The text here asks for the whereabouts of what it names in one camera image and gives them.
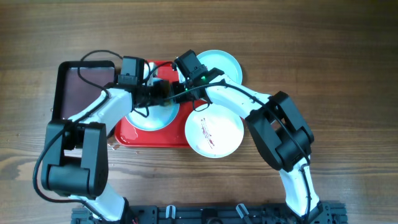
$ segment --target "black cable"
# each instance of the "black cable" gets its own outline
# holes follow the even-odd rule
[[[163,66],[165,66],[165,65],[167,65],[167,64],[171,64],[171,65],[172,65],[173,62],[171,62],[171,61],[169,61],[169,62],[163,62],[163,63],[161,63],[160,65],[154,67],[154,69],[152,69],[152,71],[149,70],[148,76],[143,80],[144,83],[148,82],[150,76],[151,76],[158,68],[163,67]]]
[[[192,100],[192,108],[193,108],[193,110],[196,111],[196,112],[204,111],[205,109],[209,108],[209,106],[210,106],[210,103],[209,103],[209,102],[206,101],[206,103],[207,103],[207,107],[206,107],[206,108],[203,108],[202,110],[197,110],[197,108],[195,107],[195,100]]]
[[[148,63],[147,60],[145,60],[145,63],[146,63],[147,66],[148,66],[148,76],[146,76],[146,78],[142,80],[142,82],[145,84],[145,88],[147,88],[147,86],[148,86],[148,81],[149,81],[150,77],[152,76],[152,74],[153,74],[158,68],[160,68],[160,67],[162,67],[162,66],[165,66],[165,65],[167,65],[167,64],[173,64],[173,62],[164,62],[164,63],[162,63],[162,64],[156,66],[153,70],[151,70],[151,69],[150,69],[150,66],[149,66],[149,63]],[[136,109],[134,109],[133,111],[135,111],[137,114],[143,116],[144,118],[147,118],[147,117],[149,116],[149,108],[148,108],[147,105],[145,105],[145,110],[146,110],[146,113],[147,113],[147,114],[141,113],[140,111],[138,111],[138,110],[136,110]]]
[[[242,90],[242,89],[240,89],[239,87],[236,87],[236,86],[234,86],[234,85],[227,84],[227,83],[225,83],[224,80],[222,80],[222,81],[220,81],[220,82],[216,82],[216,83],[210,83],[210,84],[206,84],[206,85],[202,85],[202,86],[197,86],[197,87],[191,88],[191,89],[189,89],[189,90],[187,90],[187,91],[185,91],[185,92],[182,92],[182,93],[179,93],[179,94],[177,94],[177,95],[168,97],[168,98],[164,99],[164,101],[172,100],[172,99],[174,99],[174,98],[177,98],[177,97],[180,97],[180,96],[185,95],[185,94],[187,94],[187,93],[190,93],[191,91],[201,90],[201,89],[208,88],[208,87],[211,87],[211,86],[225,86],[225,87],[233,88],[233,89],[238,90],[238,91],[240,91],[241,93],[245,94],[246,96],[248,96],[250,99],[252,99],[252,100],[255,101],[256,103],[259,103],[261,106],[265,107],[265,105],[266,105],[265,103],[263,103],[262,101],[260,101],[259,99],[257,99],[255,96],[251,95],[250,93],[248,93],[248,92],[246,92],[246,91],[244,91],[244,90]],[[292,142],[293,142],[293,143],[296,145],[296,147],[300,150],[301,154],[303,155],[303,157],[305,158],[305,160],[306,160],[306,162],[307,162],[306,164],[304,164],[304,165],[301,166],[300,172],[302,172],[302,174],[303,174],[303,178],[304,178],[304,182],[305,182],[305,188],[306,188],[306,190],[307,190],[307,195],[308,195],[308,196],[307,196],[307,198],[308,198],[308,202],[307,202],[307,212],[306,212],[306,215],[305,215],[305,218],[304,218],[304,223],[308,223],[308,219],[309,219],[309,216],[310,216],[310,209],[311,209],[311,195],[310,195],[310,186],[309,186],[309,184],[308,184],[307,176],[305,175],[304,167],[310,165],[310,163],[311,163],[311,162],[310,162],[310,158],[306,155],[306,153],[305,153],[304,150],[301,148],[301,146],[300,146],[300,144],[297,142],[297,140],[293,138],[293,136],[291,135],[290,131],[286,128],[285,124],[278,118],[278,116],[277,116],[272,110],[270,110],[269,108],[268,108],[267,110],[268,110],[268,112],[270,113],[270,115],[273,116],[273,117],[275,118],[275,120],[280,124],[280,126],[284,129],[284,131],[285,131],[285,132],[287,133],[287,135],[289,136],[290,140],[292,140]]]
[[[98,53],[98,52],[106,52],[109,54],[113,54],[117,57],[119,57],[120,59],[123,59],[122,56],[120,56],[117,53],[114,53],[110,50],[94,50],[92,52],[87,53],[85,56],[83,56],[80,61],[84,61],[84,59],[86,59],[88,56]],[[69,124],[68,126],[64,127],[60,132],[58,132],[45,146],[43,151],[41,152],[39,158],[36,161],[35,167],[34,167],[34,171],[33,171],[33,188],[35,189],[37,195],[39,195],[42,199],[48,201],[48,202],[52,202],[52,203],[81,203],[83,204],[87,209],[89,209],[91,212],[93,212],[96,216],[98,216],[100,219],[102,219],[104,222],[106,222],[106,219],[99,213],[97,212],[95,209],[93,209],[86,201],[84,200],[78,200],[78,199],[69,199],[69,200],[57,200],[57,199],[53,199],[53,198],[49,198],[47,196],[45,196],[43,194],[43,192],[41,192],[41,190],[39,189],[39,185],[37,183],[37,174],[39,173],[39,167],[40,167],[40,163],[43,161],[44,156],[46,155],[46,153],[49,151],[50,147],[54,144],[54,142],[63,134],[65,134],[67,131],[69,131],[72,127],[74,127],[75,125],[77,125],[80,121],[83,121],[84,119],[88,118],[93,112],[95,112],[96,110],[98,110],[98,108],[100,108],[101,106],[103,106],[107,100],[109,99],[109,92],[107,91],[106,88],[97,85],[93,82],[88,81],[87,79],[83,78],[81,73],[80,73],[80,67],[78,67],[77,69],[77,74],[78,76],[87,84],[90,84],[92,86],[95,86],[101,90],[103,90],[105,92],[105,98],[98,104],[96,105],[93,109],[91,109],[89,112],[87,112],[86,114],[84,114],[81,118],[78,118],[76,121],[72,122],[71,124]]]
[[[309,164],[303,164],[300,168],[301,173],[303,174],[303,178],[304,178],[304,183],[305,183],[305,188],[307,190],[307,211],[305,213],[305,217],[304,217],[304,223],[309,223],[308,219],[310,218],[310,211],[311,211],[311,192],[310,192],[310,185],[308,184],[308,180],[307,180],[307,176],[305,175],[305,170],[304,168],[306,166],[309,166]]]

